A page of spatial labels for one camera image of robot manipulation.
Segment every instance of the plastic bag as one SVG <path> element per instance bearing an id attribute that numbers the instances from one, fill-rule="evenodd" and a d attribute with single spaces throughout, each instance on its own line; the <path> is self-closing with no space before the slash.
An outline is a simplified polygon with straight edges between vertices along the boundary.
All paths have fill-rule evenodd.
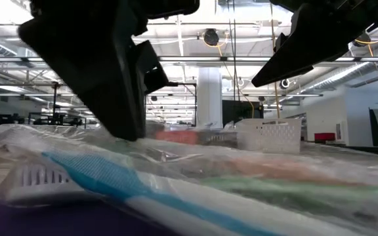
<path id="1" fill-rule="evenodd" d="M 0 155 L 43 163 L 183 235 L 378 235 L 374 161 L 36 128 L 0 126 Z"/>

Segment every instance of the white plastic basket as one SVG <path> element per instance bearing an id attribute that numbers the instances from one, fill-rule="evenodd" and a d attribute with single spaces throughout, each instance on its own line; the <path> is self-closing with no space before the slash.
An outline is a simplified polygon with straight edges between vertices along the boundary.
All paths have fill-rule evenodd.
<path id="1" fill-rule="evenodd" d="M 33 206 L 91 198 L 64 173 L 43 165 L 21 165 L 14 170 L 13 186 L 5 198 L 9 205 Z"/>
<path id="2" fill-rule="evenodd" d="M 299 153 L 300 119 L 244 119 L 236 123 L 238 146 L 264 153 Z"/>

